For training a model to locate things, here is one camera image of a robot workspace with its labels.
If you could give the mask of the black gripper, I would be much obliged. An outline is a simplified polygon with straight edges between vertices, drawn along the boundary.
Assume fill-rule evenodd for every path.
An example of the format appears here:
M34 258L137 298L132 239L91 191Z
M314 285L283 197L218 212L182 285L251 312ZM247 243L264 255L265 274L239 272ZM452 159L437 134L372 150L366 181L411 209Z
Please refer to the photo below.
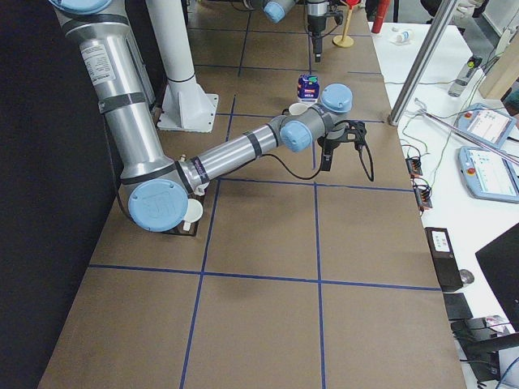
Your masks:
M342 24L344 14L339 9L340 5L340 1L333 0L306 1L307 31L314 45L322 42L323 31L326 28L328 18L333 18L337 26Z
M320 170L329 172L331 169L331 155L333 150L342 143L354 143L354 148L362 155L362 150L367 146L366 124L360 121L341 120L333 129L317 139L321 146Z

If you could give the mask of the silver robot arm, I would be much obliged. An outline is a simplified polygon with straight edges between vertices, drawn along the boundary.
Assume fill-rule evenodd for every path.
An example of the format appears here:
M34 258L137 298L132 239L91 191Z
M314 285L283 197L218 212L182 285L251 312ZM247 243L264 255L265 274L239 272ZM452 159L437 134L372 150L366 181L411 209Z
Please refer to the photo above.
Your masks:
M133 63L131 25L122 1L55 1L65 36L80 49L98 107L123 162L120 181L128 195L127 215L140 228L165 233L189 227L189 200L212 180L285 146L301 152L317 143L320 171L331 168L334 150L352 143L368 177L374 174L366 127L347 116L353 95L340 83L328 85L320 101L296 115L280 115L188 160L173 160L162 149L146 88Z
M257 0L243 1L242 4L250 11L261 10L272 22L279 23L295 7L298 1L282 0ZM319 45L325 36L324 30L327 27L329 18L335 20L336 25L341 25L344 19L342 10L338 9L338 1L302 1L307 13L306 31L312 43Z

